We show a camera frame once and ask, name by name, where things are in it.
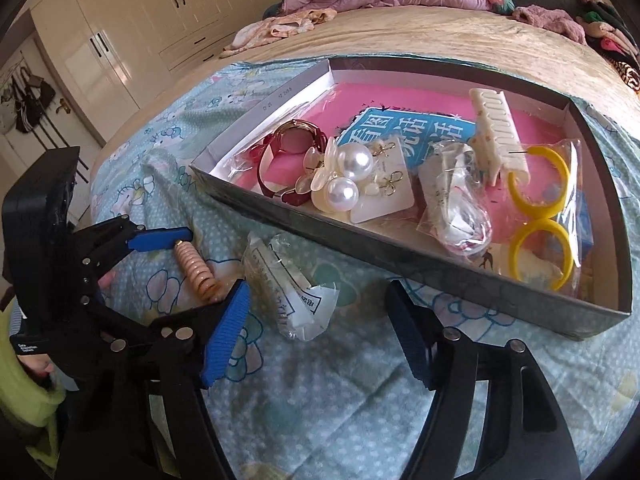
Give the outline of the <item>green sleeve forearm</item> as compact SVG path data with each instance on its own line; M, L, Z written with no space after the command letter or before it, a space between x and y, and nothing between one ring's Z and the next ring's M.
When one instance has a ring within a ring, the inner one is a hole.
M65 390L52 380L53 364L47 356L18 356L10 341L20 308L12 300L1 312L1 421L9 440L22 448L37 467L52 479L58 466L55 413Z

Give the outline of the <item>person's left hand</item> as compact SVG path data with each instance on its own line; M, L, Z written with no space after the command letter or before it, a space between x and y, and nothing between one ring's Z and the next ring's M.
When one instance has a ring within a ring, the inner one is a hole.
M116 278L116 275L117 273L115 270L111 270L105 273L102 276L102 278L100 278L98 281L99 289L101 290L109 289L114 279Z

